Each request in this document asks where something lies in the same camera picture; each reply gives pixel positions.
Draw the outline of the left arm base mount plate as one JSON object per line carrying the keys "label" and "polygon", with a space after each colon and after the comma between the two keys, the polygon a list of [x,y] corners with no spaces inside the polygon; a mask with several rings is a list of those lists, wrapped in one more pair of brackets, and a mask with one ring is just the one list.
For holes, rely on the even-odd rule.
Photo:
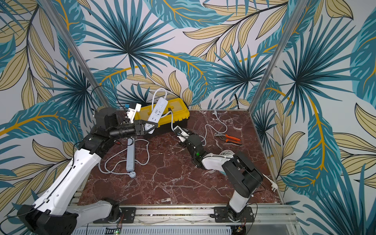
{"label": "left arm base mount plate", "polygon": [[94,221],[94,224],[132,224],[136,215],[135,207],[116,207],[110,211],[108,217]]}

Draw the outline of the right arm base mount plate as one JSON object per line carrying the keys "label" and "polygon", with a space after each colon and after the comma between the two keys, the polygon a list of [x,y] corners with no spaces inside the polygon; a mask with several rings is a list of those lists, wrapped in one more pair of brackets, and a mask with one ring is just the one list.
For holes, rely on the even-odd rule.
{"label": "right arm base mount plate", "polygon": [[238,222],[254,222],[255,217],[251,207],[245,207],[241,212],[235,212],[229,206],[214,207],[214,212],[210,214],[216,223],[238,223]]}

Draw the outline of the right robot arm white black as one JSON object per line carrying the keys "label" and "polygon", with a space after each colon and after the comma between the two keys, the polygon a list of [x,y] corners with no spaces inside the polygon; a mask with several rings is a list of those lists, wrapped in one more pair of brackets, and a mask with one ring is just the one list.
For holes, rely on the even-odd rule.
{"label": "right robot arm white black", "polygon": [[177,136],[180,145],[189,151],[192,162],[197,168],[216,170],[227,176],[235,191],[226,207],[226,217],[232,221],[242,219],[248,201],[262,185],[263,175],[242,152],[224,150],[220,154],[209,153],[204,149],[200,136],[195,134]]}

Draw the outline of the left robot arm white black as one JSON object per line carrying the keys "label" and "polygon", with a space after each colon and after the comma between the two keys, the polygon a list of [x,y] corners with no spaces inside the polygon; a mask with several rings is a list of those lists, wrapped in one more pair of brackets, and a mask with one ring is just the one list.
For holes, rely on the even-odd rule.
{"label": "left robot arm white black", "polygon": [[69,210],[70,200],[91,170],[122,138],[142,136],[158,127],[156,120],[120,120],[115,108],[103,108],[94,115],[96,124],[79,143],[77,150],[55,182],[32,205],[22,205],[19,220],[38,235],[70,235],[97,220],[118,223],[122,217],[119,203],[112,199]]}

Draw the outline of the grey white power strip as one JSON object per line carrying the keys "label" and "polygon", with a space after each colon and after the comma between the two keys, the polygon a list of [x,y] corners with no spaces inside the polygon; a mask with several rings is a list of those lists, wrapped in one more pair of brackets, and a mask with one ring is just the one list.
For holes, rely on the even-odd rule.
{"label": "grey white power strip", "polygon": [[168,101],[165,98],[160,98],[156,105],[154,106],[151,115],[149,116],[147,121],[152,121],[152,122],[159,122],[161,119],[166,107],[168,105]]}

